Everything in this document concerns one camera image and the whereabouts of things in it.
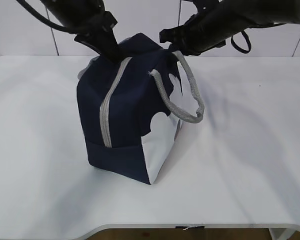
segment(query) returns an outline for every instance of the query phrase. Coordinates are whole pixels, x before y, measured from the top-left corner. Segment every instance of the bag bottom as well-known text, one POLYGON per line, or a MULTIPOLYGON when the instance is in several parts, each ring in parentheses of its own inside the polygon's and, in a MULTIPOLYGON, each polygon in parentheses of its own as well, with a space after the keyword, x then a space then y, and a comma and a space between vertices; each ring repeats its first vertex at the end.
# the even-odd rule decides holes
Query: bag bottom
POLYGON ((90 165, 150 184, 142 145, 109 148, 85 140, 90 165))

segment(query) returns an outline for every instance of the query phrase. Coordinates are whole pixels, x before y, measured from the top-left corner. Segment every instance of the tile grout line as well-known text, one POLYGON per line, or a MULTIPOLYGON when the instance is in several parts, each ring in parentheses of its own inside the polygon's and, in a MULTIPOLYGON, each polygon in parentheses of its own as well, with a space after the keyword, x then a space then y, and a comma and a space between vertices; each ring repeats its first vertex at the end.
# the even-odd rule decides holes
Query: tile grout line
POLYGON ((298 48, 298 46, 299 46, 299 43, 300 43, 300 38, 299 38, 299 40, 298 40, 298 42, 297 42, 297 44, 296 44, 296 46, 295 46, 295 49, 294 49, 293 54, 292 54, 292 57, 295 56, 295 53, 296 53, 297 48, 298 48))
POLYGON ((181 5, 182 5, 182 0, 179 0, 178 27, 180 26, 181 5))
MULTIPOLYGON (((46 15, 48 17, 48 20, 50 21, 50 16, 49 16, 49 12, 48 12, 47 7, 45 7, 45 12, 46 12, 46 15)), ((55 38, 55 33, 54 33, 54 31, 53 31, 53 29, 51 27, 50 27, 50 30, 51 30, 51 34, 52 34, 52 38, 53 38, 53 43, 54 43, 54 47, 55 47, 55 50, 56 50, 56 54, 58 56, 60 56, 59 50, 58 50, 58 46, 57 46, 57 42, 56 42, 56 38, 55 38)))

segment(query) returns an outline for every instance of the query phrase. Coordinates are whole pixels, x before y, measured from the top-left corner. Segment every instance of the lunch bag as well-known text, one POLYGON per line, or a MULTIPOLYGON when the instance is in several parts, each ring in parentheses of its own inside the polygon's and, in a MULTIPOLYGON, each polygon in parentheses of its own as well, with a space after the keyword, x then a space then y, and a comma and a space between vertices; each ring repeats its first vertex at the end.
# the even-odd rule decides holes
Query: lunch bag
POLYGON ((204 103, 180 51, 163 49, 139 33, 119 44, 129 57, 114 64, 93 59, 79 74, 77 103, 88 162, 99 169, 152 184, 183 121, 199 123, 204 103), (183 110, 180 62, 198 103, 183 110))

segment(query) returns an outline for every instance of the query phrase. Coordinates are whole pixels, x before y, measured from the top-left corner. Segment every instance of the table surface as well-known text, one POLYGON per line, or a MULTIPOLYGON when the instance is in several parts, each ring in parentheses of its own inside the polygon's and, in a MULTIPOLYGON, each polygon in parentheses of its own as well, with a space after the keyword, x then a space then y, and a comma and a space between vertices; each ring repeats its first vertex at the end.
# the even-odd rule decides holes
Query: table surface
POLYGON ((90 59, 0 57, 0 239, 200 225, 300 231, 300 58, 187 58, 204 119, 182 127, 154 185, 88 164, 76 85, 90 59))

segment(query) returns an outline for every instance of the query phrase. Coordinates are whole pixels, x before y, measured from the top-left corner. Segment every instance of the black strap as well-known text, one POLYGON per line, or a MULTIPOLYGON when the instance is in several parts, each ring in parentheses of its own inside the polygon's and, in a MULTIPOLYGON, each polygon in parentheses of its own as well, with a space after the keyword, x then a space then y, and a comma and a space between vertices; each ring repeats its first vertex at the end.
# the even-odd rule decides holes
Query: black strap
POLYGON ((249 39, 248 34, 245 31, 241 32, 242 36, 244 37, 244 40, 246 41, 246 44, 248 46, 248 50, 242 49, 241 47, 239 47, 234 40, 234 36, 231 37, 231 44, 232 46, 239 52, 243 53, 243 54, 248 54, 251 51, 252 45, 249 39))

